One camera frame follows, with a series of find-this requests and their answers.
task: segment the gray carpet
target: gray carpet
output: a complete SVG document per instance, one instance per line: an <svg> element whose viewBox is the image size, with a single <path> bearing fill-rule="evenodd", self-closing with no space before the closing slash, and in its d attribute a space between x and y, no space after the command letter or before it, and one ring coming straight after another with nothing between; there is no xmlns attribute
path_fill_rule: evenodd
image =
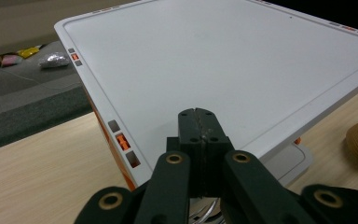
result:
<svg viewBox="0 0 358 224"><path fill-rule="evenodd" d="M40 69L38 60L52 52L64 52L61 42L0 71L0 147L92 111L71 63Z"/></svg>

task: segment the yellow object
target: yellow object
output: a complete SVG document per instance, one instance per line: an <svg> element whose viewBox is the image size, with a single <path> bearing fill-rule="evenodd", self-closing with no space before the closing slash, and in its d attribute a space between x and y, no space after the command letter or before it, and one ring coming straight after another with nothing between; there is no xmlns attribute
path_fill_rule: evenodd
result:
<svg viewBox="0 0 358 224"><path fill-rule="evenodd" d="M21 56L24 59L31 57L32 55L36 54L37 52L39 52L38 48L28 48L28 49L21 49L21 50L17 51L19 56Z"/></svg>

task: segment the wooden table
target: wooden table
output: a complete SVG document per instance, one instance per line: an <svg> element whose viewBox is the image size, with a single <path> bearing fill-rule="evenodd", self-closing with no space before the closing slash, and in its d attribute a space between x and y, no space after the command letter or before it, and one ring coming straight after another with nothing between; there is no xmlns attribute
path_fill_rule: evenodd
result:
<svg viewBox="0 0 358 224"><path fill-rule="evenodd" d="M345 133L358 123L358 95L303 136L314 162L288 186L358 189ZM97 190L124 187L97 119L88 114L0 148L0 223L73 223Z"/></svg>

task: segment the wire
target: wire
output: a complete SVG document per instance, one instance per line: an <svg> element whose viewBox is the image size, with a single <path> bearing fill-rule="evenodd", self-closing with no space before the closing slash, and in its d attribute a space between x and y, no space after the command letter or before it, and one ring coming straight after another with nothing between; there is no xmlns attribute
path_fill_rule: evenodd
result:
<svg viewBox="0 0 358 224"><path fill-rule="evenodd" d="M24 80L27 80L27 81L32 81L32 82L36 83L37 85L40 85L40 86L42 86L42 87L44 87L44 88L46 88L46 89L50 89L50 90L54 90L54 91L59 91L59 90L67 89L67 88L69 88L69 87L71 87L71 86L74 86L74 85L77 85L77 84L81 84L80 82L75 82L75 83L69 84L69 85L64 86L64 87L55 88L55 87L47 86L47 85L43 84L42 82L39 82L39 81L37 81L37 80L35 80L35 79L19 76L19 75L15 74L15 73L9 72L9 71L7 71L7 70L5 70L5 69L3 69L3 68L0 68L0 71L2 71L2 72L4 72L4 73L7 73L7 74L10 74L10 75L12 75L12 76L14 76L14 77L18 77L18 78L21 78L21 79L24 79Z"/></svg>

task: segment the white tray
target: white tray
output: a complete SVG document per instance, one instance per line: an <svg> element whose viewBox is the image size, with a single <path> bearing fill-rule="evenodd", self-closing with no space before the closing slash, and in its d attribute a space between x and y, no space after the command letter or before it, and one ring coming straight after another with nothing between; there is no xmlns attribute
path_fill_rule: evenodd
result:
<svg viewBox="0 0 358 224"><path fill-rule="evenodd" d="M135 186L185 109L267 160L358 91L358 30L263 1L140 1L55 29Z"/></svg>

